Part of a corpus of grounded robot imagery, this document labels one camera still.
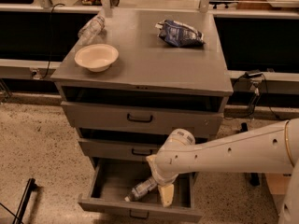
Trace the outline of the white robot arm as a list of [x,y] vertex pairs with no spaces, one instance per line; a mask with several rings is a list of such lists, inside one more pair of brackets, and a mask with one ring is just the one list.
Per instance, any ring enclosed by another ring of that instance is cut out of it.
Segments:
[[199,145],[191,133],[176,129],[147,162],[161,187],[192,172],[289,174],[278,224],[299,224],[299,119]]

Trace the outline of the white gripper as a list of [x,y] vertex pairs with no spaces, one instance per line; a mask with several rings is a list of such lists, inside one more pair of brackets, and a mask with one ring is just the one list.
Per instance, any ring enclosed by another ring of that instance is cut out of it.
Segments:
[[158,165],[155,163],[156,155],[148,155],[146,161],[152,172],[152,176],[159,184],[158,190],[163,207],[169,207],[174,198],[174,181],[178,177],[178,172],[173,169],[172,165]]

